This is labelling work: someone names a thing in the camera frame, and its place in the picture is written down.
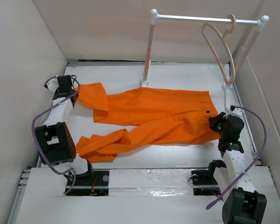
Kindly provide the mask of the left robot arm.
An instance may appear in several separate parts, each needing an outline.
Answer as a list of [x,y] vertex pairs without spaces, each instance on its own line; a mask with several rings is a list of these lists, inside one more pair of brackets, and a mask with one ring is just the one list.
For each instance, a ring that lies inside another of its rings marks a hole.
[[95,174],[90,162],[80,157],[67,127],[80,90],[75,75],[57,76],[47,80],[44,87],[54,93],[52,106],[32,123],[32,133],[39,148],[41,161],[54,172],[73,178],[84,185],[93,183]]

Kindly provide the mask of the wooden clothes hanger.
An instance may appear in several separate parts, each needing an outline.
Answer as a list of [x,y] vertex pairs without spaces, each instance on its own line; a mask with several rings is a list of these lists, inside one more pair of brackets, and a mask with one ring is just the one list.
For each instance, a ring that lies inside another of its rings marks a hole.
[[[236,72],[235,72],[234,60],[233,60],[233,57],[232,57],[230,48],[229,48],[228,44],[227,44],[226,41],[225,41],[225,38],[226,38],[227,35],[233,33],[233,31],[234,31],[234,29],[235,29],[235,27],[236,27],[237,22],[236,22],[236,17],[235,17],[235,15],[233,15],[233,14],[228,15],[228,19],[231,19],[231,24],[232,24],[232,26],[231,26],[230,29],[227,28],[227,29],[224,31],[223,34],[221,34],[220,31],[219,31],[213,24],[211,24],[211,23],[209,23],[209,22],[206,22],[206,23],[204,23],[204,25],[203,25],[203,27],[202,27],[202,35],[203,35],[205,41],[207,42],[207,44],[208,44],[208,46],[209,46],[209,48],[210,48],[210,50],[211,50],[213,56],[215,57],[215,60],[216,60],[218,66],[219,66],[219,68],[220,68],[220,70],[221,70],[221,74],[222,74],[222,76],[223,76],[223,79],[224,79],[225,84],[226,84],[226,85],[231,85],[231,84],[233,84],[234,81],[235,81]],[[207,35],[205,34],[205,28],[206,28],[206,27],[211,28],[211,29],[215,32],[215,34],[216,34],[217,37],[219,38],[220,42],[222,43],[222,45],[223,45],[223,47],[224,47],[224,50],[226,51],[226,54],[227,54],[227,56],[228,56],[228,58],[229,58],[229,60],[230,60],[229,62],[230,62],[230,65],[231,65],[231,76],[230,76],[229,78],[228,78],[227,75],[226,75],[226,72],[225,72],[225,70],[224,70],[223,64],[222,64],[222,62],[221,62],[221,60],[220,60],[220,58],[219,58],[217,52],[215,51],[213,45],[211,44],[211,42],[209,41]]]

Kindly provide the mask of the orange trousers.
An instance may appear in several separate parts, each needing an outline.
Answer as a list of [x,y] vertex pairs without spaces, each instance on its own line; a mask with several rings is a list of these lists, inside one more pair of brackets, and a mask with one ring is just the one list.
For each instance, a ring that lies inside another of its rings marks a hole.
[[89,162],[113,161],[145,145],[203,144],[217,140],[209,127],[217,110],[208,91],[140,87],[108,95],[101,83],[83,84],[78,101],[96,123],[120,125],[108,135],[81,137],[76,149]]

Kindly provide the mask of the white clothes rack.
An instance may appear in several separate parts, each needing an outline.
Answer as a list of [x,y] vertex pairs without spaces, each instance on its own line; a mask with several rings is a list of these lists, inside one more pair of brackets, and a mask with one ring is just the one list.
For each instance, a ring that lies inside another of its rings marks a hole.
[[[168,15],[160,14],[156,9],[151,9],[149,21],[145,64],[140,78],[141,86],[149,84],[148,76],[152,73],[149,66],[152,62],[213,63],[219,74],[222,75],[215,57],[202,35],[202,27],[204,23],[209,22],[223,34],[227,28],[230,29],[232,26],[228,16],[215,18],[213,16]],[[259,34],[269,22],[269,16],[263,15],[254,20],[236,18],[236,22],[233,33],[227,35],[225,41],[230,48],[237,75]],[[205,34],[217,52],[229,78],[231,65],[222,43],[211,28],[206,27]],[[224,108],[226,110],[229,110],[232,104],[231,90],[234,83],[226,85],[223,77],[219,79],[219,90],[224,95]]]

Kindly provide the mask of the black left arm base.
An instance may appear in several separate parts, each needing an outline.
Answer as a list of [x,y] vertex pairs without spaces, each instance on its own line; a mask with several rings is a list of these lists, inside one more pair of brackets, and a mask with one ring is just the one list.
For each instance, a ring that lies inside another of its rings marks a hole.
[[76,176],[73,183],[73,174],[70,172],[64,175],[67,180],[65,194],[67,196],[108,196],[109,195],[109,176],[108,169],[93,169],[92,164],[87,162],[88,170]]

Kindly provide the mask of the white foam front panel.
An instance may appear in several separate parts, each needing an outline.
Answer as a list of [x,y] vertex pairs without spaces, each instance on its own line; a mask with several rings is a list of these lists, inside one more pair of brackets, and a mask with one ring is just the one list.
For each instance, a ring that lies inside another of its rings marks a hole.
[[185,169],[110,171],[107,196],[66,196],[66,181],[48,168],[30,171],[18,224],[220,224],[222,203],[194,196]]

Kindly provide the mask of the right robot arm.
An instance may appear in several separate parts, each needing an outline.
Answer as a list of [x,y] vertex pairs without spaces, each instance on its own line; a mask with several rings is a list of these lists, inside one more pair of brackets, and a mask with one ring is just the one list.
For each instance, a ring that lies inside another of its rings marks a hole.
[[266,196],[254,187],[245,164],[244,148],[239,140],[244,122],[241,109],[221,112],[209,119],[210,129],[219,134],[218,150],[222,159],[213,160],[206,172],[210,183],[218,184],[220,196],[209,205],[223,201],[222,220],[225,224],[260,224],[266,209]]

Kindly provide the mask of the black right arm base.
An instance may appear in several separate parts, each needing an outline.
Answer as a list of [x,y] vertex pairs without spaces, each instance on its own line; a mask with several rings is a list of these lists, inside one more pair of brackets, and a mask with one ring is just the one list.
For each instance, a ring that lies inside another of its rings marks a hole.
[[194,196],[220,196],[221,191],[214,178],[215,168],[226,168],[222,160],[213,160],[207,169],[191,170],[188,183],[193,186]]

